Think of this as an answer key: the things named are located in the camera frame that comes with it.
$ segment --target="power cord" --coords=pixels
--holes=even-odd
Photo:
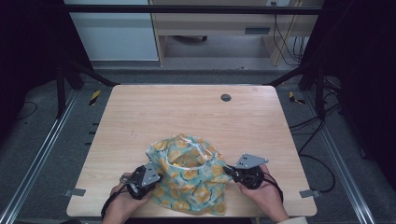
[[[272,6],[272,7],[276,7],[276,2],[271,2],[271,6]],[[284,61],[285,64],[287,64],[287,65],[300,65],[301,59],[300,59],[300,58],[296,59],[296,58],[290,53],[290,50],[289,50],[288,45],[287,45],[287,43],[286,43],[286,40],[285,40],[285,38],[283,37],[283,35],[280,33],[280,29],[279,29],[279,27],[277,26],[276,14],[274,14],[274,19],[275,19],[275,23],[274,23],[273,39],[274,39],[274,43],[275,43],[275,45],[276,45],[276,48],[279,50],[279,53],[280,53],[280,55],[282,56],[283,61]],[[283,41],[283,44],[284,44],[286,50],[287,50],[288,53],[289,53],[289,56],[290,56],[295,62],[297,62],[297,64],[288,63],[288,62],[286,61],[285,56],[284,56],[283,53],[282,53],[282,50],[280,49],[279,45],[278,45],[277,42],[276,42],[276,35],[275,35],[275,32],[276,32],[276,31],[279,33],[279,36],[281,37],[281,39],[282,39],[282,41]],[[300,53],[301,53],[301,54],[302,54],[302,52],[303,52],[303,49],[302,49],[303,47],[304,47],[304,45],[301,45],[301,46],[300,46]]]
[[[32,105],[35,106],[35,109],[33,109],[33,111],[30,112],[28,115],[25,115],[25,116],[22,116],[22,117],[17,117],[15,119],[26,119],[26,118],[32,116],[38,109],[38,105],[36,103],[34,103],[34,102],[26,101],[25,104],[32,104]]]
[[[329,96],[335,94],[333,91],[329,91],[329,92],[330,92],[330,93],[326,94],[326,95],[323,97],[323,100],[326,100],[327,97],[329,97]],[[339,104],[339,103],[330,106],[329,108],[327,108],[327,109],[325,110],[325,115],[326,115],[325,117],[330,116],[330,114],[331,114],[333,111],[338,110],[339,108],[340,108],[340,104]],[[308,120],[303,121],[303,122],[301,122],[301,123],[299,123],[299,124],[289,126],[290,131],[291,131],[291,132],[295,132],[295,131],[297,131],[297,130],[301,130],[302,128],[304,128],[304,127],[306,127],[306,126],[312,124],[313,122],[315,122],[315,121],[317,121],[317,120],[318,120],[318,116],[315,116],[315,117],[313,117],[312,119],[308,119]],[[313,156],[304,154],[304,153],[303,153],[303,150],[304,150],[305,147],[309,144],[309,142],[314,138],[314,136],[324,127],[324,125],[325,125],[325,119],[322,120],[322,121],[320,122],[319,126],[315,129],[315,131],[314,131],[313,133],[301,133],[301,134],[310,134],[310,137],[309,137],[308,140],[303,144],[303,146],[298,150],[298,155],[299,155],[299,157],[301,157],[301,158],[308,158],[308,159],[310,159],[310,160],[313,160],[313,161],[318,162],[319,164],[321,164],[321,165],[330,173],[330,175],[331,175],[331,177],[332,177],[332,184],[331,184],[327,189],[315,189],[315,188],[310,187],[310,188],[313,189],[313,190],[318,190],[320,193],[328,193],[328,192],[332,191],[332,190],[335,188],[335,182],[336,182],[336,180],[335,180],[335,174],[334,174],[334,172],[332,171],[332,169],[331,169],[328,165],[326,165],[326,163],[324,163],[323,161],[321,161],[321,160],[318,159],[318,158],[315,158],[315,157],[313,157]]]
[[[304,55],[304,44],[305,44],[305,36],[302,36],[302,37],[300,37],[301,38],[301,40],[300,40],[300,49],[299,49],[299,53],[296,53],[295,52],[295,50],[296,50],[296,43],[297,43],[297,40],[299,39],[299,37],[298,36],[295,36],[294,37],[294,44],[293,44],[293,55],[294,55],[294,58],[296,58],[297,59],[297,62],[298,62],[298,64],[301,64],[301,61],[302,61],[302,59],[303,59],[303,55]]]
[[[270,175],[265,172],[262,172],[262,180],[266,181],[267,183],[271,184],[277,189],[277,192],[279,193],[280,200],[283,202],[283,191],[280,189],[279,185],[276,183],[276,180]]]
[[[124,190],[125,187],[126,187],[126,184],[122,185],[122,187],[117,192],[112,193],[111,196],[106,200],[105,204],[103,205],[102,211],[101,211],[102,220],[105,218],[107,208],[117,198],[117,196],[119,196],[120,194],[122,194],[124,192],[128,192],[128,190]]]

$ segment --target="wire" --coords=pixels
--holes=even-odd
[[[102,220],[105,218],[106,215],[106,210],[108,206],[119,196],[121,193],[126,192],[123,191],[126,187],[126,184],[122,185],[122,187],[117,191],[111,194],[111,196],[106,200],[105,204],[103,205],[102,211],[101,211],[101,217]]]
[[[302,128],[304,128],[304,127],[306,127],[306,126],[312,124],[313,122],[315,122],[315,121],[317,121],[317,120],[318,120],[318,116],[315,116],[315,117],[312,118],[312,119],[309,119],[309,120],[304,121],[304,122],[302,122],[302,123],[300,123],[300,124],[291,126],[291,127],[290,127],[291,129],[297,128],[297,127],[299,127],[299,126],[301,126],[301,127],[297,128],[297,129],[294,129],[294,130],[290,130],[290,131],[291,131],[291,132],[298,131],[298,130],[300,130],[300,129],[302,129]]]
[[[272,180],[265,178],[266,175],[271,177]],[[276,183],[276,180],[270,174],[265,173],[265,172],[262,172],[262,180],[266,181],[267,183],[271,184],[272,186],[274,186],[277,189],[277,192],[279,193],[280,200],[283,202],[283,191],[279,187],[279,185]]]
[[[277,26],[276,14],[274,14],[274,19],[275,19],[275,24],[274,24],[273,39],[274,39],[274,43],[275,43],[275,45],[276,45],[276,48],[279,50],[279,53],[280,53],[280,55],[282,56],[283,61],[284,61],[285,64],[287,64],[287,65],[300,65],[301,60],[300,60],[300,59],[296,59],[295,57],[293,57],[293,55],[290,53],[290,50],[289,50],[289,48],[288,48],[288,44],[286,43],[285,38],[284,38],[283,35],[280,33],[280,29],[279,29],[279,27]],[[289,25],[289,29],[288,29],[287,33],[290,32],[290,29],[291,29],[291,23],[290,23],[290,25]],[[297,62],[297,64],[288,63],[288,62],[286,61],[285,56],[284,56],[283,53],[282,53],[282,50],[280,49],[279,45],[276,43],[276,36],[275,36],[275,32],[276,32],[276,31],[279,33],[279,35],[280,35],[280,37],[281,37],[281,39],[282,39],[282,41],[283,41],[283,44],[284,44],[286,50],[287,50],[288,53],[289,53],[289,56],[290,56],[295,62]],[[300,53],[302,53],[302,51],[303,51],[302,48],[303,48],[303,47],[304,47],[304,46],[300,46]]]
[[[335,91],[329,92],[329,93],[327,93],[327,94],[323,97],[323,99],[326,100],[327,97],[329,97],[329,96],[331,96],[331,95],[336,95],[336,94],[337,94],[337,93],[336,93]]]
[[[38,105],[37,105],[36,103],[30,102],[30,101],[26,101],[25,103],[26,103],[26,104],[32,104],[32,105],[34,105],[34,106],[35,106],[35,109],[34,109],[30,114],[25,115],[25,116],[22,116],[22,117],[19,117],[19,118],[15,118],[15,119],[26,119],[26,118],[32,116],[32,115],[37,111]]]
[[[304,36],[301,37],[301,40],[300,40],[300,52],[297,54],[297,53],[295,52],[295,50],[296,50],[296,43],[297,43],[297,40],[298,40],[298,39],[299,39],[298,36],[294,37],[293,55],[294,55],[294,58],[297,59],[298,64],[301,64],[301,60],[302,60],[302,58],[303,58],[304,39],[305,39],[305,37],[304,37]]]
[[[300,155],[301,152],[304,150],[306,145],[308,145],[309,142],[314,138],[314,136],[319,132],[321,128],[324,126],[324,120],[320,122],[319,126],[315,129],[315,131],[312,133],[312,135],[308,138],[308,140],[303,144],[303,146],[298,150],[298,154]]]
[[[309,135],[313,133],[292,133],[291,135]]]
[[[329,109],[326,110],[326,116],[330,116],[332,114],[332,112],[338,110],[341,108],[340,104],[335,104],[332,107],[330,107]]]
[[[327,90],[329,93],[324,97],[325,99],[327,98],[327,96],[329,95],[335,95],[335,97],[337,98],[337,101],[340,102],[340,97],[339,97],[339,91],[340,89],[336,86],[334,86],[327,78],[325,78],[325,85],[324,85],[324,89]]]
[[[280,55],[282,56],[282,59],[283,59],[283,61],[285,62],[285,64],[287,64],[287,65],[299,65],[299,64],[297,64],[297,63],[288,63],[288,62],[286,61],[286,59],[285,59],[285,56],[284,56],[283,53],[282,53],[282,50],[280,49],[279,45],[276,43],[275,32],[276,32],[276,30],[278,30],[279,28],[277,27],[276,14],[274,15],[274,17],[275,17],[275,24],[274,24],[275,30],[274,30],[273,38],[274,38],[274,43],[275,43],[275,45],[276,45],[276,48],[279,50],[279,53],[280,53]],[[283,38],[283,35],[280,33],[279,30],[278,30],[278,32],[279,32],[280,37],[282,38],[283,42],[285,43],[286,49],[289,51],[288,46],[286,45],[286,41],[285,41],[284,38]]]
[[[309,158],[311,160],[317,161],[319,164],[321,164],[322,166],[324,166],[330,173],[330,175],[332,176],[332,185],[328,188],[328,189],[317,189],[320,193],[328,193],[330,191],[332,191],[335,187],[335,174],[332,172],[332,170],[330,169],[330,167],[328,165],[326,165],[323,161],[313,157],[313,156],[309,156],[306,154],[300,154],[300,157],[305,157],[305,158]]]

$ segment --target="plastic bag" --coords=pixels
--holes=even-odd
[[[163,181],[152,191],[156,204],[180,212],[207,212],[222,216],[225,184],[221,155],[199,137],[179,134],[151,145],[147,151]]]

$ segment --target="white cabinet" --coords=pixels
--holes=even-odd
[[[147,5],[147,0],[64,0],[65,4]],[[158,61],[150,14],[70,13],[91,61]]]

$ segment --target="gray floor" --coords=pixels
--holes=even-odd
[[[273,67],[259,37],[210,36],[206,42],[184,37],[170,38],[165,65],[153,63],[102,63],[97,72],[121,83],[188,83],[188,84],[253,84],[268,83],[287,73],[293,66],[281,64]],[[76,102],[66,124],[54,142],[46,162],[41,168],[30,193],[25,199],[16,223],[60,223],[71,219],[65,209],[69,198],[63,196],[65,189],[72,189],[89,151],[89,143],[106,106],[111,88],[82,76],[86,84],[81,91],[68,91],[77,95]],[[299,78],[288,80],[277,87],[279,100],[289,126],[314,117],[308,104],[299,105],[289,100],[293,91],[297,99],[309,101],[311,91],[299,92]],[[100,90],[97,103],[89,105],[92,93]],[[56,116],[56,86],[50,82],[31,90],[21,117],[15,121],[9,138],[0,148],[0,181],[2,193],[0,209],[3,211],[14,196],[23,177],[28,172],[35,155],[45,141]],[[327,107],[337,103],[334,96],[328,98]],[[296,148],[308,139],[317,123],[293,131]],[[396,223],[396,194],[374,161],[361,158],[357,144],[343,116],[334,111],[326,118],[329,130],[342,159],[352,174],[359,191],[367,203],[376,223]],[[361,223],[347,194],[342,176],[337,173],[322,135],[317,134],[304,149],[331,167],[336,176],[334,189],[323,193],[315,201],[318,213],[308,219],[309,223]],[[332,184],[331,175],[315,161],[301,158],[309,184],[315,189],[326,189]],[[81,217],[86,223],[98,222],[97,217]]]

